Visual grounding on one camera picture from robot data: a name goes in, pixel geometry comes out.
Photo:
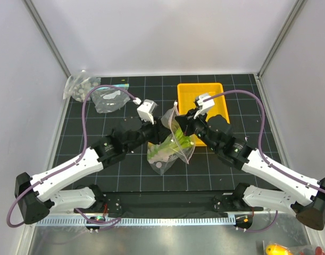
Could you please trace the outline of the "green leek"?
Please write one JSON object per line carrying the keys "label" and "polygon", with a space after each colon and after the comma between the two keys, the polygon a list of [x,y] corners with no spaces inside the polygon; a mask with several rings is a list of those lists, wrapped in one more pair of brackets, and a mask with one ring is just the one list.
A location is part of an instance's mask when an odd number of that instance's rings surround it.
{"label": "green leek", "polygon": [[181,128],[173,131],[163,143],[148,144],[147,160],[149,163],[154,162],[171,162],[180,158],[185,163],[189,160],[194,152],[195,143],[191,137],[185,136]]}

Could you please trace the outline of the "pink zip top bag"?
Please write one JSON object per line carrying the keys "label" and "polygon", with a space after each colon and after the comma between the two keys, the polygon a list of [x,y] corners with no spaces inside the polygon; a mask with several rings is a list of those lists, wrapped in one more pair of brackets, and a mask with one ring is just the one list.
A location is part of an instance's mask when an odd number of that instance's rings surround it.
{"label": "pink zip top bag", "polygon": [[178,117],[178,103],[160,118],[162,126],[167,129],[166,138],[158,144],[147,145],[147,161],[151,168],[163,175],[177,159],[188,164],[195,150],[195,138],[184,135],[180,125],[176,121]]}

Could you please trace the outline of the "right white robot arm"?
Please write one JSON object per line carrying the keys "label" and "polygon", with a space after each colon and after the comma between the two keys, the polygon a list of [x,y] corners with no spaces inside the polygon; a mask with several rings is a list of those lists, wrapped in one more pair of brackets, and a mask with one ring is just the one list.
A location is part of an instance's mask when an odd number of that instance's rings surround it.
{"label": "right white robot arm", "polygon": [[294,216],[303,225],[321,231],[325,226],[325,178],[316,180],[297,173],[271,159],[247,141],[234,135],[232,125],[221,115],[206,119],[191,109],[176,121],[186,136],[195,135],[224,164],[253,174],[276,187],[276,190],[239,184],[232,196],[237,210],[263,207]]}

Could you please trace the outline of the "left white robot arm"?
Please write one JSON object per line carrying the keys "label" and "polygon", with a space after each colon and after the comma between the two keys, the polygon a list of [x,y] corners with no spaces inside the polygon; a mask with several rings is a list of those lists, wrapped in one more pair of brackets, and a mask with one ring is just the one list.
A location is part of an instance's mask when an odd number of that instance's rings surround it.
{"label": "left white robot arm", "polygon": [[19,174],[15,179],[14,195],[23,224],[37,223],[55,211],[100,212],[105,200],[97,185],[80,190],[66,190],[66,187],[124,160],[128,153],[147,142],[161,144],[170,134],[169,125],[159,117],[151,122],[126,119],[74,158],[33,176],[26,172]]}

